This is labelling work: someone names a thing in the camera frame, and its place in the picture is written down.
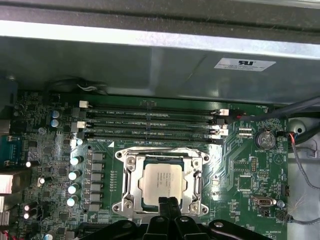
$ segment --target silver capacitor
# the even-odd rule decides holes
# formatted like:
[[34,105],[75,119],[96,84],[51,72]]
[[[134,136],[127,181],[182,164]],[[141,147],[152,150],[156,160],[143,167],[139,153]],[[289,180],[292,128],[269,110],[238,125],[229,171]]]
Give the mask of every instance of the silver capacitor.
[[68,177],[71,181],[76,180],[78,177],[81,176],[81,172],[79,170],[74,170],[69,173]]
[[74,183],[68,187],[68,193],[75,194],[76,191],[78,191],[79,189],[80,189],[80,185],[78,183]]
[[44,240],[55,240],[56,239],[56,232],[55,231],[48,231],[46,235],[44,235]]
[[50,122],[51,127],[57,128],[60,125],[60,122],[57,119],[52,119]]
[[51,117],[53,119],[57,119],[60,117],[60,112],[58,112],[57,110],[53,110],[52,113],[51,113]]
[[77,202],[79,201],[79,198],[77,195],[72,195],[67,201],[66,204],[69,207],[73,207],[75,204],[77,204]]

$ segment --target screw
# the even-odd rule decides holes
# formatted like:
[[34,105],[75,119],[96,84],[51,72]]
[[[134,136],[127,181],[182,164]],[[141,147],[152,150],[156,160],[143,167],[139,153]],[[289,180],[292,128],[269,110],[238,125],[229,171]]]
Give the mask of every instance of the screw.
[[124,229],[128,229],[128,228],[131,228],[132,224],[130,222],[126,222],[125,224],[123,224],[123,228]]
[[286,206],[285,202],[282,200],[279,200],[276,205],[281,209],[283,209]]
[[125,204],[125,207],[127,209],[130,209],[132,207],[132,203],[130,201],[128,201],[126,204]]
[[129,165],[132,165],[135,163],[135,161],[136,161],[135,158],[133,156],[130,156],[127,158],[126,163]]
[[196,211],[198,210],[198,204],[197,204],[197,203],[192,203],[192,204],[191,204],[191,210],[192,210],[193,212],[196,212]]
[[185,222],[188,222],[188,221],[189,221],[189,218],[186,217],[186,216],[182,216],[182,217],[180,218],[180,221],[185,223]]
[[214,226],[216,228],[222,228],[224,226],[224,224],[222,222],[217,221],[217,222],[214,223]]

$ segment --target metal panel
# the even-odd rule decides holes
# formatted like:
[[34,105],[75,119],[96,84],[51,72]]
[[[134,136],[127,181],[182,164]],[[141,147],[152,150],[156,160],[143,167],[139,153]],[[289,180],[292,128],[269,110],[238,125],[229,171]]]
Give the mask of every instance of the metal panel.
[[[316,44],[10,21],[0,29],[22,37],[0,38],[0,71],[23,88],[76,75],[118,95],[290,103],[319,94]],[[214,68],[221,58],[276,64],[262,72]]]
[[292,28],[320,28],[318,9],[293,7],[290,1],[268,4],[231,0],[2,0],[0,5],[68,12],[108,13],[126,16],[189,19],[203,22]]

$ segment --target cable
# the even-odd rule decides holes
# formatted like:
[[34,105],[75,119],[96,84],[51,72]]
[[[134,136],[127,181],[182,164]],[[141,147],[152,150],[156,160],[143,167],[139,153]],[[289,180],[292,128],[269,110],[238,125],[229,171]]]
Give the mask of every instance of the cable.
[[290,137],[291,137],[291,146],[292,146],[292,150],[293,150],[293,153],[294,153],[294,157],[295,157],[295,160],[296,160],[296,164],[298,165],[298,168],[300,170],[300,172],[302,173],[306,183],[313,189],[318,189],[320,190],[320,187],[318,186],[314,186],[311,184],[309,178],[308,178],[308,175],[306,173],[306,171],[304,170],[303,166],[302,166],[302,163],[301,163],[301,160],[299,158],[299,155],[298,155],[298,151],[297,151],[297,148],[296,148],[296,143],[295,143],[295,138],[293,136],[292,133],[289,134]]
[[106,83],[102,81],[88,81],[82,77],[77,76],[64,76],[62,79],[58,80],[50,80],[46,83],[44,93],[49,93],[50,90],[56,87],[70,87],[75,88],[78,87],[86,92],[95,92],[101,95],[108,95],[106,91]]
[[320,217],[310,221],[300,221],[300,220],[292,219],[291,222],[295,224],[300,224],[300,225],[313,225],[313,224],[320,223]]
[[[296,150],[297,150],[298,152],[301,152],[301,151],[303,151],[303,150],[311,151],[311,152],[313,153],[313,155],[316,156],[316,150],[312,149],[311,147],[307,147],[307,146],[296,146],[295,148],[296,148]],[[293,151],[292,148],[289,148],[289,151],[288,151],[288,152],[289,152],[289,153],[293,153],[294,151]]]
[[285,223],[294,223],[299,225],[313,225],[320,223],[320,217],[310,221],[296,220],[294,216],[290,215],[286,210],[278,211],[276,214],[276,218]]
[[320,125],[315,126],[314,128],[311,128],[310,130],[299,134],[295,139],[295,144],[296,145],[302,144],[308,141],[309,139],[311,139],[314,135],[318,133],[320,133]]
[[243,115],[240,120],[242,121],[263,121],[266,119],[274,119],[274,118],[281,118],[290,114],[294,114],[297,112],[301,112],[304,109],[312,107],[316,104],[320,103],[320,96],[312,97],[310,99],[299,101],[288,106],[276,109],[272,112],[259,115],[259,116],[245,116]]
[[24,240],[23,238],[18,239],[16,236],[10,235],[7,231],[2,231],[2,234],[4,234],[8,240]]

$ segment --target white sticker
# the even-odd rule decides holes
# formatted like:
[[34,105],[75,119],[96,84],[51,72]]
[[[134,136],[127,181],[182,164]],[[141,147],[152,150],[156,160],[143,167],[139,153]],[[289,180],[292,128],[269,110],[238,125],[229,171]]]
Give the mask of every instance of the white sticker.
[[275,63],[275,61],[260,61],[242,58],[222,58],[214,68],[262,72]]

